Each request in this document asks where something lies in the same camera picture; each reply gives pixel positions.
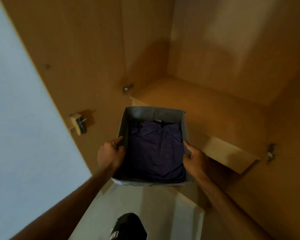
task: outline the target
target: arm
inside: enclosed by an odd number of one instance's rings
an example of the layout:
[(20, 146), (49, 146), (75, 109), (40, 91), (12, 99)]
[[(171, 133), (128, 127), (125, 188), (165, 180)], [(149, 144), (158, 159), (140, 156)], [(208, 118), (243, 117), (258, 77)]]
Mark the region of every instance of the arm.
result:
[(251, 217), (234, 203), (207, 174), (206, 155), (184, 141), (192, 156), (185, 154), (183, 164), (199, 183), (234, 239), (272, 239)]
[(98, 151), (99, 170), (87, 182), (27, 225), (11, 240), (68, 239), (100, 189), (123, 162), (123, 137), (106, 142)]

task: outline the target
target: box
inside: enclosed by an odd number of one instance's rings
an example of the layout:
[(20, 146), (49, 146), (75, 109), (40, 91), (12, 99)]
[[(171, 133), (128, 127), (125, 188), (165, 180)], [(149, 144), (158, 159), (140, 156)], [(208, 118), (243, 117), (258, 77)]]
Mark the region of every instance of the box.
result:
[[(124, 145), (125, 147), (127, 147), (129, 120), (133, 118), (148, 121), (161, 120), (167, 123), (180, 123), (182, 139), (184, 141), (189, 141), (184, 111), (179, 109), (158, 108), (151, 106), (132, 106), (125, 108), (124, 113), (122, 115), (118, 137), (123, 136), (123, 140), (119, 143), (119, 146)], [(184, 153), (190, 154), (186, 147), (184, 147)], [(154, 183), (139, 179), (126, 178), (123, 172), (119, 169), (116, 172), (116, 174), (112, 177), (112, 180), (116, 184), (131, 186), (185, 186), (193, 182), (193, 177), (187, 172), (185, 182), (174, 184)]]

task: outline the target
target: hand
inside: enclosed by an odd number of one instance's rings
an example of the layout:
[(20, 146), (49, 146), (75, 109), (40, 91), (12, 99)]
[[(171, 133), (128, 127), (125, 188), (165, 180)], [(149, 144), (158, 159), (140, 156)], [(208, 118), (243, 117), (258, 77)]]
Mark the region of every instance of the hand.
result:
[(116, 139), (107, 141), (104, 145), (100, 146), (97, 158), (100, 170), (108, 169), (113, 175), (121, 166), (124, 161), (126, 149), (122, 145), (119, 146), (118, 149), (116, 146), (122, 139), (123, 136), (120, 136)]
[(183, 155), (183, 165), (185, 169), (196, 179), (208, 180), (208, 162), (207, 156), (199, 148), (183, 142), (186, 148), (192, 153)]

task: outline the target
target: white wall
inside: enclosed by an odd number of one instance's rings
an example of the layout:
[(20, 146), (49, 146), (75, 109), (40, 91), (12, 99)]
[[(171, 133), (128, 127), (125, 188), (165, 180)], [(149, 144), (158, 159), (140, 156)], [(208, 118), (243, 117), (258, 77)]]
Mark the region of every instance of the white wall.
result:
[(0, 240), (90, 177), (0, 5)]

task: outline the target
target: folded clothing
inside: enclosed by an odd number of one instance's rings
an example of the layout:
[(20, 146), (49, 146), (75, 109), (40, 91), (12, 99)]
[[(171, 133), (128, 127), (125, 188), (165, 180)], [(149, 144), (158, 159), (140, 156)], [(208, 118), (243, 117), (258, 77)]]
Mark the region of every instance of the folded clothing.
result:
[(128, 178), (150, 182), (186, 180), (180, 124), (131, 121), (123, 172)]

